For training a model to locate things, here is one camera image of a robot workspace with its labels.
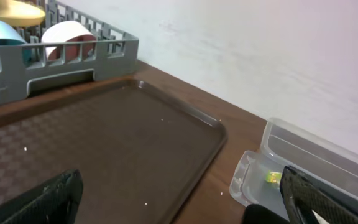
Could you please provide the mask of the yellow plastic plate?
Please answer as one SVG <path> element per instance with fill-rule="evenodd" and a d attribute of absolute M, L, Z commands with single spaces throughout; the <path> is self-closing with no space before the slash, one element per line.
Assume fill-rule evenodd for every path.
<path fill-rule="evenodd" d="M 37 26 L 44 19 L 45 11 L 32 2 L 0 0 L 0 21 L 10 26 Z"/>

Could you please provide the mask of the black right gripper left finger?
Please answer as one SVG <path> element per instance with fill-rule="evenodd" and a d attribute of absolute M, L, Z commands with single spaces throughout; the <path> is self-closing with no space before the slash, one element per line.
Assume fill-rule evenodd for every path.
<path fill-rule="evenodd" d="M 70 169 L 0 204 L 0 223 L 74 223 L 83 194 L 78 169 Z"/>

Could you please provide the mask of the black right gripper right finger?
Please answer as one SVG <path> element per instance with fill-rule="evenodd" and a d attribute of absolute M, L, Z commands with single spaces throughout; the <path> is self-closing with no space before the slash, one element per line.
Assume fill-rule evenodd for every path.
<path fill-rule="evenodd" d="M 297 169 L 285 166 L 280 193 L 290 223 L 358 223 L 358 199 Z"/>

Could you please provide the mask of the green snack wrapper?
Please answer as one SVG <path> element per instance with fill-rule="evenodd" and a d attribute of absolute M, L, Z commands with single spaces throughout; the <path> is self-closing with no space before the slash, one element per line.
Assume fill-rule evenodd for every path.
<path fill-rule="evenodd" d="M 280 184 L 282 178 L 282 173 L 281 172 L 273 172 L 273 171 L 268 171 L 267 175 L 265 176 L 265 181 L 270 183 L 270 184 Z"/>

